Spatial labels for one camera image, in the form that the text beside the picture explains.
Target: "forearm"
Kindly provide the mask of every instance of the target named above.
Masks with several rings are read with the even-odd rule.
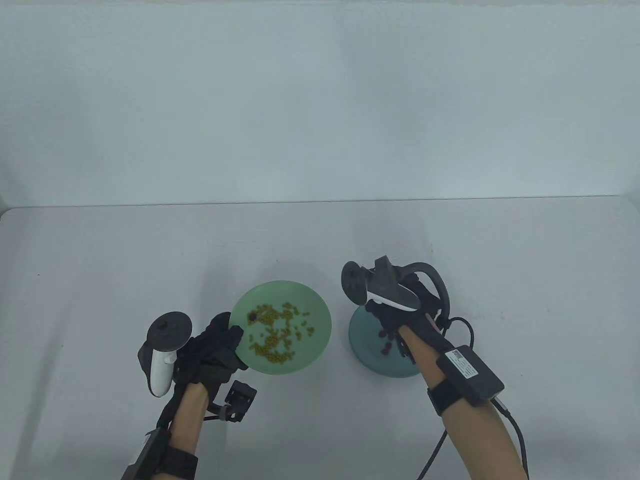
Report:
[[[196,446],[202,429],[202,420],[208,404],[209,395],[207,394],[207,389],[201,383],[190,383],[171,422],[169,445],[192,455],[196,453]],[[180,480],[168,474],[154,475],[151,479]]]
[[[439,354],[409,327],[400,327],[399,333],[427,385],[437,386],[445,379],[436,364]],[[491,403],[474,408],[461,399],[443,412],[442,421],[473,480],[527,479],[515,446]]]

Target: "wrist strap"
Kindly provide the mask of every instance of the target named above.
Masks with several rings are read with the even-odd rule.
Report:
[[[169,474],[184,480],[193,480],[198,468],[198,457],[167,445],[160,465],[159,474]]]
[[[446,409],[462,398],[460,392],[456,390],[456,387],[453,386],[448,378],[444,379],[435,388],[428,388],[427,394],[439,417],[442,416]]]

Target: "white backdrop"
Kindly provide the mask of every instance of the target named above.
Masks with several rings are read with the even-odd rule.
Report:
[[[1,202],[628,192],[638,25],[619,5],[0,6]]]

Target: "electronic device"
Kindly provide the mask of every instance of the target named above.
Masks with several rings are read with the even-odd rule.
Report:
[[[165,313],[149,327],[138,361],[152,395],[162,397],[169,391],[177,351],[189,340],[191,330],[191,319],[182,312]]]

